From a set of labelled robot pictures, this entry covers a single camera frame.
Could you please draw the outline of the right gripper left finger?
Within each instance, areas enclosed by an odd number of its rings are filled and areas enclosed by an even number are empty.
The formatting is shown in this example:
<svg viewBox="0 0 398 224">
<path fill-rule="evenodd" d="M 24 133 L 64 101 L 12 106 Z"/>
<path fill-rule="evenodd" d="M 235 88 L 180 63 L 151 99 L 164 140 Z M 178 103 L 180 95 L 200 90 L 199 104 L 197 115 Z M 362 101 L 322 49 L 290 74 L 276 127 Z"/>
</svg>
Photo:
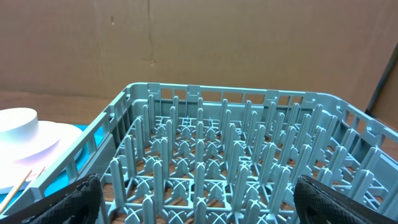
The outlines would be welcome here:
<svg viewBox="0 0 398 224">
<path fill-rule="evenodd" d="M 89 174 L 2 218 L 1 223 L 94 223 L 98 218 L 102 200 L 100 177 L 98 174 Z"/>
</svg>

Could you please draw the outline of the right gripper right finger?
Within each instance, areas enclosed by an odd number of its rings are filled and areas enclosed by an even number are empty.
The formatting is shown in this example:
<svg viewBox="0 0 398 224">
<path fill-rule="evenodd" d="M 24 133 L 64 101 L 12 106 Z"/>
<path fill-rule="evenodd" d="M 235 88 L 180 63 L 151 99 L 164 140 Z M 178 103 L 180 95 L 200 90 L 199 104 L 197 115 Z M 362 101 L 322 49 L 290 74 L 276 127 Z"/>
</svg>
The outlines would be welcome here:
<svg viewBox="0 0 398 224">
<path fill-rule="evenodd" d="M 397 223 L 307 175 L 297 179 L 294 204 L 300 223 Z"/>
</svg>

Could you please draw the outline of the wooden chopstick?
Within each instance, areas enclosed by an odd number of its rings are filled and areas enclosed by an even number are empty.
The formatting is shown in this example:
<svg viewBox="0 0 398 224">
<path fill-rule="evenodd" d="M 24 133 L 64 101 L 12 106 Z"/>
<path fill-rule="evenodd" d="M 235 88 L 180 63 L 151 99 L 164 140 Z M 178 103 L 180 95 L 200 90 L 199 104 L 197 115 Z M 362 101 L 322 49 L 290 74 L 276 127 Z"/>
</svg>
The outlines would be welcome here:
<svg viewBox="0 0 398 224">
<path fill-rule="evenodd" d="M 41 168 L 40 172 L 36 175 L 36 179 L 43 173 L 45 170 L 45 167 Z"/>
<path fill-rule="evenodd" d="M 24 184 L 24 182 L 27 180 L 27 178 L 30 176 L 32 170 L 29 170 L 24 176 L 23 178 L 18 181 L 18 183 L 13 186 L 13 188 L 9 191 L 9 193 L 6 195 L 6 197 L 4 198 L 4 200 L 1 202 L 1 209 L 0 209 L 0 213 L 2 213 L 3 211 L 5 211 L 5 209 L 7 208 L 7 206 L 10 204 L 10 201 L 12 200 L 12 198 L 15 196 L 15 194 L 20 190 L 20 188 L 22 187 L 22 185 Z"/>
</svg>

